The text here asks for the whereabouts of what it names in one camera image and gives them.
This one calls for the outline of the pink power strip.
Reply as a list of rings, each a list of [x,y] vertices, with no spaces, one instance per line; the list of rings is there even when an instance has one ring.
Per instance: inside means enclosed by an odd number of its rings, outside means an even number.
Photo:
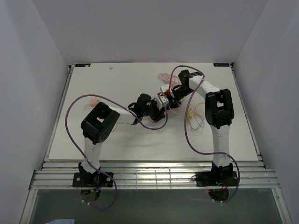
[[[174,113],[181,115],[182,113],[178,111],[179,107],[174,107],[174,105],[171,105],[171,107],[167,106],[166,107],[167,112]],[[158,122],[164,118],[166,118],[166,112],[165,109],[162,108],[161,110],[158,109],[157,106],[154,106],[149,113],[149,117],[154,121]]]

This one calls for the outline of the yellow charger plug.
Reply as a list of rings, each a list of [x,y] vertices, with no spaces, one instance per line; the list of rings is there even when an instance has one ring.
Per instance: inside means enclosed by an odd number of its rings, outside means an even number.
[[[193,110],[190,108],[187,112],[187,120],[190,121],[193,117]]]

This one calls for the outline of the pink charger plug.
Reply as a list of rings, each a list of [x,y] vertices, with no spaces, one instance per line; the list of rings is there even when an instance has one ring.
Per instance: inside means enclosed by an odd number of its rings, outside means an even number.
[[[100,102],[100,100],[97,99],[97,98],[91,99],[91,100],[90,100],[90,106],[94,107],[94,106],[96,106],[99,102]]]

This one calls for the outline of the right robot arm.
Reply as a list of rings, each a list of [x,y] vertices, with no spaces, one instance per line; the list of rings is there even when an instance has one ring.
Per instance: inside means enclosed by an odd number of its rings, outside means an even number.
[[[191,145],[187,135],[187,117],[184,118],[185,138],[194,152],[213,156],[211,180],[216,185],[222,185],[234,172],[232,165],[234,159],[229,155],[229,130],[235,115],[231,92],[229,89],[219,89],[210,84],[205,80],[203,72],[199,70],[194,73],[183,70],[179,73],[178,78],[181,86],[172,90],[174,101],[191,94],[187,103],[189,106],[196,93],[205,99],[205,118],[212,130],[214,151],[202,153]]]

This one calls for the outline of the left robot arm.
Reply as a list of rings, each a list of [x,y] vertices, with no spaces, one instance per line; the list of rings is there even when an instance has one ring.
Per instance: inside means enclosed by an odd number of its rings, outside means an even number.
[[[80,172],[85,171],[83,181],[91,187],[99,182],[96,171],[100,168],[102,143],[116,124],[136,125],[143,117],[150,117],[157,122],[165,117],[164,112],[168,105],[169,101],[165,96],[152,99],[147,94],[141,94],[135,103],[124,109],[99,102],[81,123],[86,155],[79,166]]]

